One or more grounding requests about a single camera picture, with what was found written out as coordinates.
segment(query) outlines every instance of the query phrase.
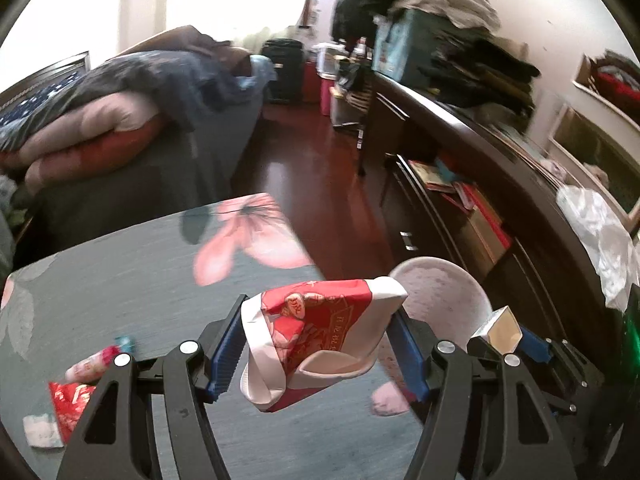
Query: reddish brown floor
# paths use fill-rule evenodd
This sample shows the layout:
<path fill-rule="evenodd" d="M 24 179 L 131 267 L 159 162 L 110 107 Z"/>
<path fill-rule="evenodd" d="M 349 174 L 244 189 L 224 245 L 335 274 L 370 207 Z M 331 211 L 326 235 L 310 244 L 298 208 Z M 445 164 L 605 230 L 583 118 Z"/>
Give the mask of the reddish brown floor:
<path fill-rule="evenodd" d="M 390 250 L 355 166 L 356 140 L 334 132 L 317 105 L 268 105 L 232 187 L 270 193 L 326 279 L 375 278 Z"/>

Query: silver bolt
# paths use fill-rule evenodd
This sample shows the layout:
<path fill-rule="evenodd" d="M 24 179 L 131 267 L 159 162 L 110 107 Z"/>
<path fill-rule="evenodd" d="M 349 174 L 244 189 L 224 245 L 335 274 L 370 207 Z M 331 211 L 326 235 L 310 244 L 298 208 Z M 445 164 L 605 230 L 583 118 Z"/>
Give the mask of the silver bolt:
<path fill-rule="evenodd" d="M 183 354 L 193 354 L 198 351 L 198 343 L 195 341 L 185 341 L 180 345 L 180 352 Z"/>
<path fill-rule="evenodd" d="M 504 356 L 504 362 L 509 366 L 516 367 L 520 365 L 520 358 L 514 354 L 507 354 Z"/>
<path fill-rule="evenodd" d="M 440 341 L 436 348 L 443 354 L 453 354 L 456 346 L 451 341 Z"/>
<path fill-rule="evenodd" d="M 129 354 L 118 354 L 113 360 L 113 364 L 116 366 L 126 366 L 131 362 L 131 356 Z"/>

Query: table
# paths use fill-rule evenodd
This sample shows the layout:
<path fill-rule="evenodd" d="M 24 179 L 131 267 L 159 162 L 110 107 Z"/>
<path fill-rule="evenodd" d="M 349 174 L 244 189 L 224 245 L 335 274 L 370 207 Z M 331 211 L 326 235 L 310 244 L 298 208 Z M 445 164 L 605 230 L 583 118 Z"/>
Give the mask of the table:
<path fill-rule="evenodd" d="M 113 343 L 137 341 L 159 356 L 222 319 L 239 294 L 321 275 L 267 194 L 156 219 L 54 254 L 14 272 L 0 312 L 0 417 L 42 480 L 62 450 L 30 448 L 22 418 L 52 413 L 47 381 Z M 234 480 L 401 479 L 420 437 L 410 413 L 381 418 L 369 396 L 386 382 L 378 365 L 279 413 L 240 392 L 246 350 L 228 393 L 207 406 Z M 177 479 L 162 397 L 154 425 L 164 479 Z"/>

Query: pink bin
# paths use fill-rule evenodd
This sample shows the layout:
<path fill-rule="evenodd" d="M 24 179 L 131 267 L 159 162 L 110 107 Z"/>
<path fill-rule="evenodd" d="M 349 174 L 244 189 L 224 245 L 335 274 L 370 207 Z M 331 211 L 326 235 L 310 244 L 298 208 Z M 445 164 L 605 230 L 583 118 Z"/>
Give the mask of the pink bin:
<path fill-rule="evenodd" d="M 328 74 L 320 74 L 322 83 L 320 87 L 320 113 L 325 116 L 331 114 L 331 88 L 334 87 L 335 76 Z"/>

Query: red plastic bag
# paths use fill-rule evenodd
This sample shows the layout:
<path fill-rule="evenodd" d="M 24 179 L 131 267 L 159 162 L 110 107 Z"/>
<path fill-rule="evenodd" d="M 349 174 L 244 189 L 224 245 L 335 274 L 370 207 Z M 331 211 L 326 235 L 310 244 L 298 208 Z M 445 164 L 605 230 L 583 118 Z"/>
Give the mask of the red plastic bag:
<path fill-rule="evenodd" d="M 62 442 L 67 444 L 71 438 L 71 433 L 76 427 L 84 407 L 89 402 L 95 386 L 86 384 L 71 383 L 58 384 L 49 383 L 51 400 L 58 420 L 58 428 Z"/>

